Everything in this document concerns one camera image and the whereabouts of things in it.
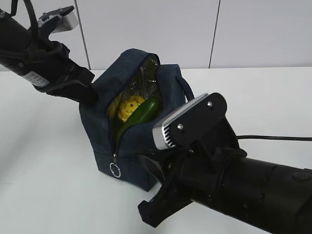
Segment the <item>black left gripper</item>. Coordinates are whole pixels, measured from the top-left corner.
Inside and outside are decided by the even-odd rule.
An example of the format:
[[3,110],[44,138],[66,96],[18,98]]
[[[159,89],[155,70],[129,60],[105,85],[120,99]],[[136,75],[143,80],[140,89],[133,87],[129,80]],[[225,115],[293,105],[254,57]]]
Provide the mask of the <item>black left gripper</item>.
[[69,58],[70,49],[53,41],[53,48],[29,47],[26,52],[23,78],[36,86],[36,90],[50,96],[94,105],[98,96],[92,88],[95,75]]

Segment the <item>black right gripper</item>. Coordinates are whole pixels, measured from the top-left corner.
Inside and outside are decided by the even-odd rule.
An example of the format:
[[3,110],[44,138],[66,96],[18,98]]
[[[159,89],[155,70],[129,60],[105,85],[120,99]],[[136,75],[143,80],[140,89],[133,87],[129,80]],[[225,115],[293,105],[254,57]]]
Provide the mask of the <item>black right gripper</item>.
[[193,201],[204,205],[233,203],[226,194],[226,182],[232,169],[246,156],[240,148],[208,150],[203,145],[167,150],[156,160],[152,155],[138,155],[142,167],[161,183],[152,200],[137,206],[142,221],[156,228]]

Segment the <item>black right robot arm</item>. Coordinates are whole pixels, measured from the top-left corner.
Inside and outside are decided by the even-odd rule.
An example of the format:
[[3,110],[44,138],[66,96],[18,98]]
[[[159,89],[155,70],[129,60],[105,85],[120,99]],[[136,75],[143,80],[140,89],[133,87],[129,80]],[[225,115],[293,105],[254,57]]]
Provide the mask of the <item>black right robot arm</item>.
[[159,192],[138,205],[152,227],[195,202],[272,234],[312,231],[310,169],[250,159],[242,149],[210,152],[195,144],[175,152],[163,171]]

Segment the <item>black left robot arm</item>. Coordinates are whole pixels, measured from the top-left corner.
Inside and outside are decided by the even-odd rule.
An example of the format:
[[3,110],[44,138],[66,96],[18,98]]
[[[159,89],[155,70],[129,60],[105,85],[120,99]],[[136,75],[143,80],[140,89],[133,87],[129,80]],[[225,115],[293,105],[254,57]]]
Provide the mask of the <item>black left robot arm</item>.
[[94,74],[70,59],[70,49],[52,41],[54,33],[70,31],[78,25],[74,6],[43,14],[38,20],[38,40],[7,12],[0,12],[0,63],[51,96],[94,105],[98,95],[92,88]]

